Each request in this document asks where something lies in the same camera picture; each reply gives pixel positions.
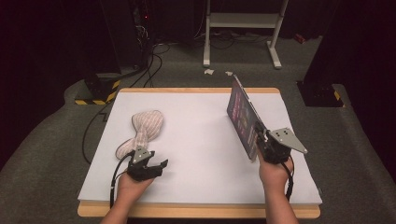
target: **metal gripper jaw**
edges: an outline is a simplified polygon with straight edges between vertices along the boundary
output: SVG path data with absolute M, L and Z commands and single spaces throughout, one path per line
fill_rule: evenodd
M 128 163 L 127 174 L 136 181 L 143 181 L 163 174 L 163 168 L 168 164 L 168 160 L 160 165 L 148 167 L 149 159 L 154 157 L 155 151 L 147 151 L 138 147 L 132 152 L 132 158 Z

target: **dark background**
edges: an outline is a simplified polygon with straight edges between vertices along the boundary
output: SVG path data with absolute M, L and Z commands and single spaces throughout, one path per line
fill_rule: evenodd
M 279 2 L 212 1 L 212 10 L 274 12 L 278 11 Z M 326 77 L 345 85 L 364 131 L 395 179 L 394 3 L 341 2 L 334 14 L 338 6 L 335 0 L 290 1 L 280 37 L 300 34 L 310 39 L 324 35 L 313 62 L 324 65 L 314 75 L 318 80 Z M 67 10 L 62 1 L 0 3 L 1 167 L 28 133 L 64 104 L 64 90 L 87 76 L 77 69 L 76 57 L 69 50 L 71 37 L 64 29 L 68 16 L 83 18 L 77 29 L 94 72 L 113 70 L 114 52 L 109 53 L 111 39 L 99 1 L 76 1 L 75 11 L 73 1 L 66 3 Z M 200 33 L 204 1 L 146 3 L 152 10 L 150 26 L 159 36 L 191 42 Z M 84 24 L 90 29 L 81 29 Z

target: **gray carpet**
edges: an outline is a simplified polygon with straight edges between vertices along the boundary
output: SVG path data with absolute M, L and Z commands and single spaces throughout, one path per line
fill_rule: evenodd
M 301 223 L 396 223 L 396 187 L 382 165 L 347 99 L 346 107 L 306 107 L 296 86 L 315 54 L 320 40 L 300 45 L 279 39 L 277 52 L 283 68 L 275 70 L 264 42 L 235 43 L 211 51 L 212 76 L 202 67 L 203 47 L 159 46 L 163 66 L 154 87 L 230 87 L 225 71 L 236 73 L 245 87 L 279 88 L 296 134 L 309 149 L 306 161 L 322 191 L 317 219 Z M 213 41 L 217 47 L 228 42 Z M 159 66 L 154 59 L 151 73 Z M 138 76 L 124 79 L 128 87 Z M 147 77 L 135 86 L 142 87 Z M 65 104 L 44 119 L 21 143 L 0 174 L 0 223 L 98 223 L 100 218 L 79 217 L 78 192 L 89 165 L 81 154 L 84 131 L 101 105 L 75 105 L 82 82 L 64 93 Z M 109 113 L 111 105 L 104 112 Z M 86 137 L 91 160 L 106 123 L 96 118 Z M 133 223 L 263 223 L 263 220 L 135 219 Z

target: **black curtain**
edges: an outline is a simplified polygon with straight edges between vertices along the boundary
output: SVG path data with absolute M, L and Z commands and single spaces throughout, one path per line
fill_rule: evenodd
M 0 168 L 82 79 L 64 41 L 62 15 L 60 1 L 0 3 Z

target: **white stand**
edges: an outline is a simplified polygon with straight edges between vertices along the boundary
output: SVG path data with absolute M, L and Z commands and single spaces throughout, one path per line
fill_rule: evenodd
M 279 30 L 285 16 L 289 0 L 283 0 L 280 12 L 277 14 L 253 14 L 253 13 L 210 13 L 210 0 L 207 1 L 206 29 L 204 48 L 204 67 L 210 66 L 210 28 L 211 27 L 240 27 L 240 28 L 273 28 L 274 34 L 271 41 L 267 41 L 267 47 L 276 69 L 282 67 L 275 44 Z

